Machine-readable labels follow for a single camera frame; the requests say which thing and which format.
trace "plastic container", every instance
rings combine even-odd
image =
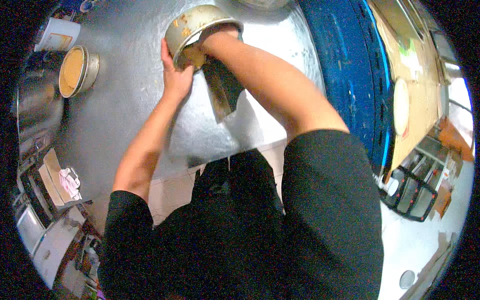
[[[34,51],[68,51],[75,44],[78,34],[80,33],[80,28],[80,24],[50,18],[42,39],[40,40],[40,43],[35,45]]]

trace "white tile floor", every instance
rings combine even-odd
[[[283,152],[287,142],[285,140],[259,147],[268,163],[272,166],[277,184],[278,195],[281,198],[281,182],[283,175]],[[192,197],[193,183],[197,169],[205,165],[188,169],[167,180],[153,180],[150,185],[148,207],[152,213],[154,224],[160,224],[175,209],[189,203]]]

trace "dented metal bowl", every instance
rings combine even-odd
[[[179,56],[186,45],[198,40],[203,30],[226,23],[234,24],[240,33],[243,32],[241,22],[234,20],[215,5],[195,6],[175,18],[165,32],[175,68],[181,68],[178,64]]]

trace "black pants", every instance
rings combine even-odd
[[[199,174],[200,170],[193,186],[193,204],[213,194],[225,194],[245,219],[276,217],[282,212],[272,167],[257,149],[231,156],[230,164],[227,158],[208,163]]]

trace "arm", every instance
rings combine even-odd
[[[349,132],[347,126],[302,72],[288,62],[238,41],[236,29],[204,38],[203,50],[221,60],[255,99],[287,130],[289,139],[315,129]]]
[[[162,39],[162,61],[164,65],[164,93],[147,121],[130,142],[115,175],[113,191],[128,191],[148,201],[148,191],[153,172],[160,156],[168,128],[180,102],[192,85],[193,67],[183,72],[175,71]]]

